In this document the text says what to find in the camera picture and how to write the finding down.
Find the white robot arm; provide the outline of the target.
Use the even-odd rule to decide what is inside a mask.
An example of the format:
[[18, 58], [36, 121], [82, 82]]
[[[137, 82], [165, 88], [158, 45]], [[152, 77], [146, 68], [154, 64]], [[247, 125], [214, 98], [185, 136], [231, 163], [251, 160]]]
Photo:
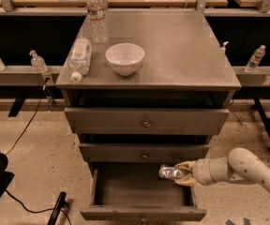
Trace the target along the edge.
[[218, 182], [258, 184], [270, 194], [270, 169], [246, 148], [236, 147], [226, 157], [184, 161], [173, 168], [184, 173], [174, 180], [180, 186], [210, 186]]

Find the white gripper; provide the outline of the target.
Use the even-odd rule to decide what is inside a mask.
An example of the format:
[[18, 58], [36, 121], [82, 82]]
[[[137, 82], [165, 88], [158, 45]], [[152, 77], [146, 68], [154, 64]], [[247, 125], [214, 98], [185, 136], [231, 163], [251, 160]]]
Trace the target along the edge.
[[188, 160], [175, 164], [174, 167], [193, 174], [193, 177], [175, 180], [176, 184], [183, 187], [195, 187], [198, 183], [210, 186], [218, 182], [231, 182], [233, 178], [233, 170], [226, 157]]

